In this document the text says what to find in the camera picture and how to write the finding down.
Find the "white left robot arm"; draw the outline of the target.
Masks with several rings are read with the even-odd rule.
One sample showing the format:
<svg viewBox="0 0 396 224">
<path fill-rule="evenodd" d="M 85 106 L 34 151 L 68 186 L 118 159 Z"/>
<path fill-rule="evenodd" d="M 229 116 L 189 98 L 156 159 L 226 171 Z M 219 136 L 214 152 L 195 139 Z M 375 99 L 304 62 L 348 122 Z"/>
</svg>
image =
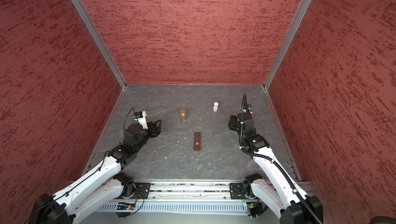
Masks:
<svg viewBox="0 0 396 224">
<path fill-rule="evenodd" d="M 79 224 L 108 201 L 130 199 L 136 203 L 142 195 L 132 177 L 123 173 L 150 138 L 161 133 L 161 120 L 149 122 L 144 128 L 131 124 L 124 131 L 124 140 L 92 170 L 69 186 L 54 193 L 43 194 L 34 203 L 28 224 Z"/>
</svg>

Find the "clear pill bottle gold lid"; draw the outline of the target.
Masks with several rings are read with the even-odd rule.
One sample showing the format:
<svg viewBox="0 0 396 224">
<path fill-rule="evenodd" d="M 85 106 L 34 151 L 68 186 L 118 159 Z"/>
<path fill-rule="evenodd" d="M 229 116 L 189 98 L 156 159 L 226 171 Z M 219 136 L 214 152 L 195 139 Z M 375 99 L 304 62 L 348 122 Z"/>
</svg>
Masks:
<svg viewBox="0 0 396 224">
<path fill-rule="evenodd" d="M 182 122 L 186 122 L 188 120 L 188 113 L 185 109 L 181 109 L 179 111 L 179 118 Z"/>
</svg>

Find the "small white pill bottle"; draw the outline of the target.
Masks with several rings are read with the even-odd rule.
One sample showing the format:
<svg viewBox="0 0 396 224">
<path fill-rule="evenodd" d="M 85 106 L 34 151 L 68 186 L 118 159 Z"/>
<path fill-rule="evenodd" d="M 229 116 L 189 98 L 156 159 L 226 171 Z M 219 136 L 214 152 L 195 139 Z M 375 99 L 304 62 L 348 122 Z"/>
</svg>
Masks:
<svg viewBox="0 0 396 224">
<path fill-rule="evenodd" d="M 213 103 L 213 111 L 214 111 L 214 112 L 217 112 L 218 109 L 219 109 L 219 103 L 218 103 L 218 102 L 214 102 L 214 103 Z"/>
</svg>

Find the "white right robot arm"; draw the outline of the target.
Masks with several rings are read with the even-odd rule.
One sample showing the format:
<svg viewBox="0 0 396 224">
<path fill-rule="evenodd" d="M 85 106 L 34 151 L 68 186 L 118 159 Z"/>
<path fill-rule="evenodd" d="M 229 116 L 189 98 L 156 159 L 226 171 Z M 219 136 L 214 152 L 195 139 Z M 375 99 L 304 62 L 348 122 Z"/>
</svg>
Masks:
<svg viewBox="0 0 396 224">
<path fill-rule="evenodd" d="M 263 170 L 269 186 L 257 174 L 244 178 L 245 194 L 256 197 L 268 207 L 281 224 L 322 224 L 323 206 L 316 196 L 309 196 L 279 163 L 269 143 L 254 128 L 250 113 L 231 115 L 230 130 L 239 135 L 239 149 Z"/>
</svg>

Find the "red weekly pill organizer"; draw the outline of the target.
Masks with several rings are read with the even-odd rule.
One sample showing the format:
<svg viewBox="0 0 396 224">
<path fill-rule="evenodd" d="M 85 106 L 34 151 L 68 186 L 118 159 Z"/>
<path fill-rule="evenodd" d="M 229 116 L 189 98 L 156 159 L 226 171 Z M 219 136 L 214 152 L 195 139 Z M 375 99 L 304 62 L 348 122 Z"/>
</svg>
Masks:
<svg viewBox="0 0 396 224">
<path fill-rule="evenodd" d="M 201 151 L 201 132 L 194 133 L 193 150 L 195 152 Z"/>
</svg>

